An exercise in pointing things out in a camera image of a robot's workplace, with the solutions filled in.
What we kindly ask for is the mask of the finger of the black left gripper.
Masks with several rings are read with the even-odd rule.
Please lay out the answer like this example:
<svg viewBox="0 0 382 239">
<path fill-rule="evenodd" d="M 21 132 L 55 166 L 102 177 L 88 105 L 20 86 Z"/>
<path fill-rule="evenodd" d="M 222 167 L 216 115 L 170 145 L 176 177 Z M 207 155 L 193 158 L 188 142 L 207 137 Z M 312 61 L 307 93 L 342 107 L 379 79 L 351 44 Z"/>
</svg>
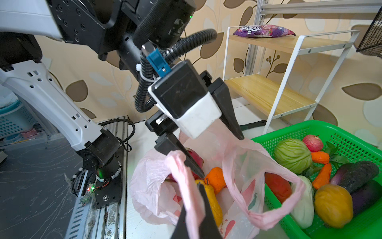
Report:
<svg viewBox="0 0 382 239">
<path fill-rule="evenodd" d="M 235 116 L 228 86 L 218 78 L 208 86 L 208 91 L 221 110 L 220 120 L 238 140 L 243 140 L 244 135 Z"/>
<path fill-rule="evenodd" d="M 185 166 L 197 175 L 199 178 L 204 178 L 205 174 L 202 168 L 198 165 L 197 161 L 182 145 L 180 140 L 173 133 L 164 133 L 156 139 L 154 148 L 163 155 L 176 155 L 181 158 Z"/>
</svg>

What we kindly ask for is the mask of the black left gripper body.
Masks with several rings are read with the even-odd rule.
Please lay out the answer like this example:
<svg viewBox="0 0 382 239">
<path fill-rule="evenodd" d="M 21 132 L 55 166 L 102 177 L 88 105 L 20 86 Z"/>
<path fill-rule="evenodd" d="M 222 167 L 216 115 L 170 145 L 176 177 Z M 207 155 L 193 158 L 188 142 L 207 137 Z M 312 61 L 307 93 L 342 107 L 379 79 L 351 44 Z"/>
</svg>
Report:
<svg viewBox="0 0 382 239">
<path fill-rule="evenodd" d="M 204 81 L 206 87 L 214 82 L 212 81 L 211 75 L 204 71 L 200 74 L 201 79 Z M 149 128 L 151 132 L 156 133 L 158 137 L 163 135 L 164 133 L 173 133 L 179 127 L 168 117 L 166 116 L 160 109 L 156 112 L 149 120 L 146 122 L 146 126 Z"/>
</svg>

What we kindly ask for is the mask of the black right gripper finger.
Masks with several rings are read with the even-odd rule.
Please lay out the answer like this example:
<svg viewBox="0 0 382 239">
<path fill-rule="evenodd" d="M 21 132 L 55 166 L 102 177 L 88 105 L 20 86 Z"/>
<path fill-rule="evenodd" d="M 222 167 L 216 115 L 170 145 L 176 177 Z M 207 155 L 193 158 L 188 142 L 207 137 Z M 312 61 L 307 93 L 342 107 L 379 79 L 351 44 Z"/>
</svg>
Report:
<svg viewBox="0 0 382 239">
<path fill-rule="evenodd" d="M 206 214 L 199 227 L 200 239 L 222 239 L 222 236 L 220 235 L 220 232 L 214 220 L 214 216 L 207 197 L 206 190 L 204 189 L 204 186 L 200 183 L 197 183 L 197 188 L 204 200 Z M 185 207 L 183 207 L 181 210 L 180 218 L 171 236 L 171 239 L 189 239 L 188 229 L 186 225 L 186 215 L 186 209 Z"/>
</svg>

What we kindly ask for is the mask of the yellow pear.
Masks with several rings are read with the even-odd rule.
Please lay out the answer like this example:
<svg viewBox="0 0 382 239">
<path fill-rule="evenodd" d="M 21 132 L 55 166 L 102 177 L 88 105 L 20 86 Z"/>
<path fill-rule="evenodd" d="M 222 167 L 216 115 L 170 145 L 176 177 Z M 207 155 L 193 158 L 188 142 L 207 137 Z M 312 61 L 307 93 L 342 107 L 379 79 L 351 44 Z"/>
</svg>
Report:
<svg viewBox="0 0 382 239">
<path fill-rule="evenodd" d="M 210 203 L 210 207 L 212 210 L 214 220 L 216 222 L 217 227 L 219 228 L 223 222 L 223 213 L 222 213 L 222 209 L 218 203 L 218 200 L 216 198 L 216 195 L 214 193 L 214 189 L 210 185 L 206 185 L 203 180 L 196 180 L 195 183 L 197 185 L 201 184 L 204 187 L 204 189 L 206 191 L 207 198 L 208 198 L 209 203 Z"/>
</svg>

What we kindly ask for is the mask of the pink dragon fruit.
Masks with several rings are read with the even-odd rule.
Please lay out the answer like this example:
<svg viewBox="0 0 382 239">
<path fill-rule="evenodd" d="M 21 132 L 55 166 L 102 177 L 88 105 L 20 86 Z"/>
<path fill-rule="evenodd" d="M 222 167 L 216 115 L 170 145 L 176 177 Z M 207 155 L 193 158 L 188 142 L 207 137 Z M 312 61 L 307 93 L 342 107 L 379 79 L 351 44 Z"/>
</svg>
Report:
<svg viewBox="0 0 382 239">
<path fill-rule="evenodd" d="M 193 158 L 193 160 L 196 162 L 196 164 L 200 167 L 200 169 L 203 169 L 204 160 L 194 150 L 192 150 L 191 148 L 187 148 L 186 147 L 186 150 L 188 151 L 189 155 Z M 189 167 L 190 169 L 192 169 L 189 157 L 186 157 L 185 165 L 187 167 Z M 192 171 L 192 175 L 193 175 L 195 180 L 203 179 L 203 177 L 199 177 L 193 171 Z"/>
</svg>

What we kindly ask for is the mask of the pink plastic bag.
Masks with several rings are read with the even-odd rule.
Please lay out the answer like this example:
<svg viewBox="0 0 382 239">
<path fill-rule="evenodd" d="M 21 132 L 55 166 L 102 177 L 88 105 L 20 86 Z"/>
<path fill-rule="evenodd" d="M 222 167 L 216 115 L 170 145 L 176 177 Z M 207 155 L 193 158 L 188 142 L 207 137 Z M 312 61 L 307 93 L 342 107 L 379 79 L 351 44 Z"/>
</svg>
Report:
<svg viewBox="0 0 382 239">
<path fill-rule="evenodd" d="M 238 140 L 216 121 L 198 138 L 179 140 L 204 161 L 196 178 L 177 150 L 152 149 L 137 164 L 129 184 L 134 209 L 149 224 L 176 226 L 176 239 L 252 239 L 293 211 L 305 183 L 250 139 Z M 265 178 L 274 174 L 295 189 L 279 208 L 264 211 Z"/>
</svg>

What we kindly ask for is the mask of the purple Fox's candy bag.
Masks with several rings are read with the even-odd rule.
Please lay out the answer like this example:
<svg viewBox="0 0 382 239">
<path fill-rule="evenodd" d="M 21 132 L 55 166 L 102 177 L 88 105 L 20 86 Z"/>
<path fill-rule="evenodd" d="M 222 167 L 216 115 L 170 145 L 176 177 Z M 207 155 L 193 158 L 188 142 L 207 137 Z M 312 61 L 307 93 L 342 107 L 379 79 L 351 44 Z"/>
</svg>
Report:
<svg viewBox="0 0 382 239">
<path fill-rule="evenodd" d="M 236 30 L 233 35 L 246 38 L 278 38 L 288 35 L 296 36 L 293 31 L 287 28 L 270 24 L 244 26 Z"/>
</svg>

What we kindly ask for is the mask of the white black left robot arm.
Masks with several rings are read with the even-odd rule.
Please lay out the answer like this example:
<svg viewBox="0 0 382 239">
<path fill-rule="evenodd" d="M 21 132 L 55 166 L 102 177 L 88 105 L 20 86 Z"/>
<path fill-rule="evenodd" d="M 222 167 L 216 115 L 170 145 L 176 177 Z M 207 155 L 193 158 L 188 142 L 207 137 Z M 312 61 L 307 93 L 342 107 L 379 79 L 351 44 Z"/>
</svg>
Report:
<svg viewBox="0 0 382 239">
<path fill-rule="evenodd" d="M 194 175 L 204 173 L 174 135 L 180 129 L 199 137 L 221 120 L 242 140 L 228 86 L 222 79 L 198 73 L 186 54 L 210 46 L 220 38 L 214 29 L 193 34 L 185 30 L 195 1 L 1 1 L 1 85 L 13 91 L 41 124 L 54 126 L 83 159 L 83 185 L 73 185 L 77 196 L 90 196 L 97 209 L 126 198 L 122 153 L 128 138 L 116 136 L 107 123 L 78 102 L 100 95 L 105 112 L 118 123 L 128 122 L 120 103 L 107 98 L 112 83 L 106 61 L 137 80 L 134 100 L 127 110 L 144 114 L 157 108 L 146 126 L 157 135 L 162 154 L 179 150 Z M 94 70 L 106 86 L 93 86 L 85 76 Z"/>
</svg>

